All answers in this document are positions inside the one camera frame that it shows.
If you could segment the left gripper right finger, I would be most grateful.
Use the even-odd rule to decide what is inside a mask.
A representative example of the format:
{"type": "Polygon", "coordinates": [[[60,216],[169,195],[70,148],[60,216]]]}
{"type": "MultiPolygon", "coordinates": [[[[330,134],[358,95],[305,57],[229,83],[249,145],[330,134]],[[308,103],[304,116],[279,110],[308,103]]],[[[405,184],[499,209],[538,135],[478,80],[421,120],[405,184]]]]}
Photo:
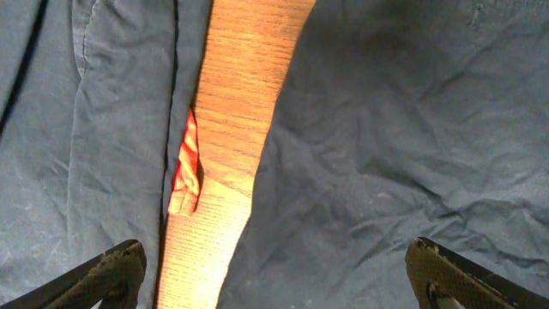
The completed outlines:
{"type": "Polygon", "coordinates": [[[407,248],[407,276],[420,309],[547,308],[548,299],[425,237],[407,248]]]}

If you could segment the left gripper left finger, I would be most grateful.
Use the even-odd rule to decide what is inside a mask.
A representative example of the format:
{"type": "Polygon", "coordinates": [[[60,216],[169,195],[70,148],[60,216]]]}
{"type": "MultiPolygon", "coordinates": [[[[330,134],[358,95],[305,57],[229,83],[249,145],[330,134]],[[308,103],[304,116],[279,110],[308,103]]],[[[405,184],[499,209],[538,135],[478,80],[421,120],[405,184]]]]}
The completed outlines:
{"type": "Polygon", "coordinates": [[[128,239],[2,309],[136,309],[147,258],[142,243],[128,239]]]}

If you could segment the navy blue shorts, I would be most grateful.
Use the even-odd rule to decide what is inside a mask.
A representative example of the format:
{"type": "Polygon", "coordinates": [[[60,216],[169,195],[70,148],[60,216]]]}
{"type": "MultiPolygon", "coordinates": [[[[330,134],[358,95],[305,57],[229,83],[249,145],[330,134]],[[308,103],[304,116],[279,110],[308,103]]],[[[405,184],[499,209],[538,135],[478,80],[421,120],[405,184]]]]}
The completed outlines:
{"type": "Polygon", "coordinates": [[[547,2],[316,2],[218,305],[415,308],[418,236],[547,295],[547,2]]]}

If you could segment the red garment in pile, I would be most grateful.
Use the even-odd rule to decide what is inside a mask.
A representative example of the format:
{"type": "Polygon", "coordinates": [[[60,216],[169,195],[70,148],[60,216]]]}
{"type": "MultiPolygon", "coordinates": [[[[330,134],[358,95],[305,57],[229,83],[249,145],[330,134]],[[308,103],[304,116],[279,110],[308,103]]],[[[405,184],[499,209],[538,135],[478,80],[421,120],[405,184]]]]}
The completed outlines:
{"type": "Polygon", "coordinates": [[[172,181],[172,193],[168,204],[169,215],[191,216],[201,191],[198,178],[199,148],[194,113],[188,118],[178,153],[178,164],[172,181]]]}

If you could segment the navy shorts in pile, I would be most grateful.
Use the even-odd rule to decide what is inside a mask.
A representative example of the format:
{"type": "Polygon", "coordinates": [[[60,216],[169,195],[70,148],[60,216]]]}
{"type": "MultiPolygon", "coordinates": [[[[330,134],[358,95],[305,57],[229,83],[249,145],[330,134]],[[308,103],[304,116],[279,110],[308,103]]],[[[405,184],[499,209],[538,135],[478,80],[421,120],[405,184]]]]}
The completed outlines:
{"type": "Polygon", "coordinates": [[[127,239],[154,306],[209,0],[1,4],[1,300],[127,239]]]}

